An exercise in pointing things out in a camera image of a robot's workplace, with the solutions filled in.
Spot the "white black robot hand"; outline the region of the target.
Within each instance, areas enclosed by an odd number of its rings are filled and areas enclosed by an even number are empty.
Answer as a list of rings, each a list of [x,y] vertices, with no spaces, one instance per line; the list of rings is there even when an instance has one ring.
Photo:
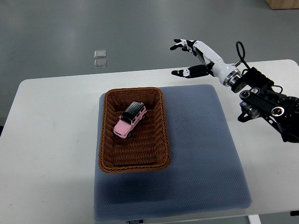
[[[174,70],[171,73],[178,77],[196,78],[207,75],[217,77],[224,86],[232,86],[240,77],[241,72],[235,65],[227,64],[209,46],[198,40],[175,39],[175,45],[170,50],[181,48],[197,57],[200,65],[195,65],[182,70]]]

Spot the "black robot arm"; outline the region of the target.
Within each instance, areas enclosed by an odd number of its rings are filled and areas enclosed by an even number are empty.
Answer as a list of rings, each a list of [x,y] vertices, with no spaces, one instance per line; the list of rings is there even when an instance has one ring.
[[[275,84],[264,74],[252,67],[239,77],[229,81],[234,93],[240,93],[242,113],[238,121],[244,123],[263,118],[276,131],[284,142],[299,141],[299,99],[275,92]]]

